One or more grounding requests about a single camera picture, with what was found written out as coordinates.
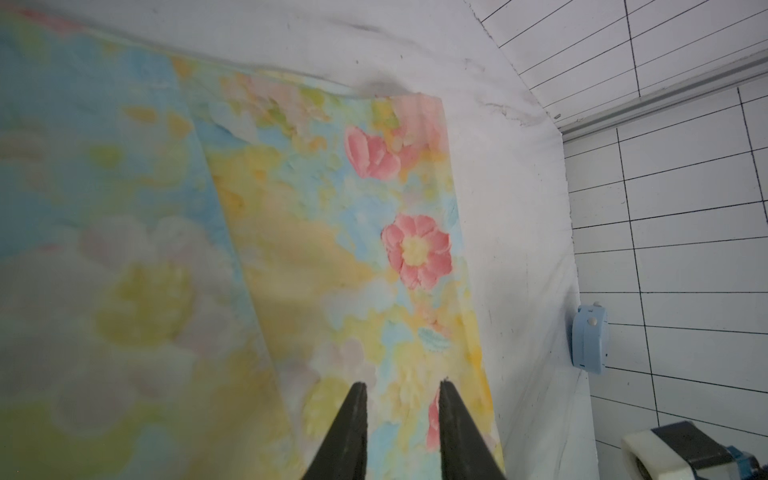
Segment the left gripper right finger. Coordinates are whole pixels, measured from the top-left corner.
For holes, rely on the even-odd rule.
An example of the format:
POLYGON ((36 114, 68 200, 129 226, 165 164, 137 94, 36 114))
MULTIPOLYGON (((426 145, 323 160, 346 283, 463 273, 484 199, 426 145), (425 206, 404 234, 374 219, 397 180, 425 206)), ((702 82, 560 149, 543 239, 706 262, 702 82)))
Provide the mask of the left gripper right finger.
POLYGON ((504 480, 457 388, 440 383, 439 437, 441 474, 444 480, 504 480))

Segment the pastel floral skirt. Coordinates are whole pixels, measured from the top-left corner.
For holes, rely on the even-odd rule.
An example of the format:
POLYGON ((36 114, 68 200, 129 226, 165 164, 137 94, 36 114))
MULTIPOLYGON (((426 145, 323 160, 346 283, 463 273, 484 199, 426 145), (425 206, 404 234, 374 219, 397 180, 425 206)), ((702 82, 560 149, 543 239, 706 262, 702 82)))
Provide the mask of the pastel floral skirt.
POLYGON ((503 465, 442 101, 1 5, 1 475, 298 479, 356 382, 369 479, 503 465))

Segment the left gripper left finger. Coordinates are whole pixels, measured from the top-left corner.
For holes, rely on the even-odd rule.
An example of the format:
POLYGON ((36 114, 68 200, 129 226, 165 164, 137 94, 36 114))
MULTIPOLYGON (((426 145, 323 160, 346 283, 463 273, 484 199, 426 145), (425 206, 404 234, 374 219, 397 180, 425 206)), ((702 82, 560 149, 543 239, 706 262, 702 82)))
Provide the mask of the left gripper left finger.
POLYGON ((367 388, 354 383, 303 480, 363 480, 367 469, 367 388))

